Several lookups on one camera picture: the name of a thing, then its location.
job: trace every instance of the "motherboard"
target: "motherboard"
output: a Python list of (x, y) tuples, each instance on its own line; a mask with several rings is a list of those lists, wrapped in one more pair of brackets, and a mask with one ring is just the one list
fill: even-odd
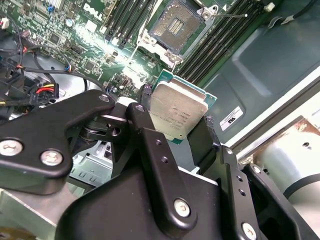
[(73, 71), (133, 99), (163, 69), (195, 85), (212, 76), (269, 14), (266, 6), (256, 0), (0, 0), (24, 46), (50, 46), (41, 53), (65, 63), (59, 50)]

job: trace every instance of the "power connector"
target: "power connector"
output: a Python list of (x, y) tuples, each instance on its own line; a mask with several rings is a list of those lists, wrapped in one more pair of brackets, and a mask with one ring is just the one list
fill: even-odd
[(0, 28), (1, 28), (2, 30), (5, 30), (5, 29), (7, 29), (7, 28), (9, 27), (9, 25), (10, 25), (9, 19), (6, 18), (6, 17), (3, 17), (3, 18), (1, 19), (1, 21), (0, 21)]

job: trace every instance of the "red wire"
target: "red wire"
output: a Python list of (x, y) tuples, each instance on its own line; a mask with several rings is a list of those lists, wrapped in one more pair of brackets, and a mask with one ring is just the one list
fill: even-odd
[(35, 93), (36, 93), (36, 94), (39, 94), (39, 93), (41, 93), (41, 92), (43, 92), (43, 91), (53, 92), (54, 90), (53, 90), (53, 88), (51, 88), (51, 87), (43, 87), (43, 88), (38, 89)]

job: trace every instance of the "label sticker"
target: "label sticker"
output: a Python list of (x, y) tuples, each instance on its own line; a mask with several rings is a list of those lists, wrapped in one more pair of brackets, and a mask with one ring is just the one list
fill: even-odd
[(228, 127), (231, 126), (238, 118), (240, 118), (244, 112), (241, 110), (239, 106), (236, 107), (235, 110), (233, 110), (226, 118), (224, 118), (220, 122), (220, 126), (222, 131), (226, 130)]

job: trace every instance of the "yellow wire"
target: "yellow wire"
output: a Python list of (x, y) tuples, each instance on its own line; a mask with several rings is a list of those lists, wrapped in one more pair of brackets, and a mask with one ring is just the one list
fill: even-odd
[(49, 87), (54, 87), (54, 86), (55, 86), (54, 84), (48, 84), (48, 85), (43, 86), (43, 88), (49, 88)]

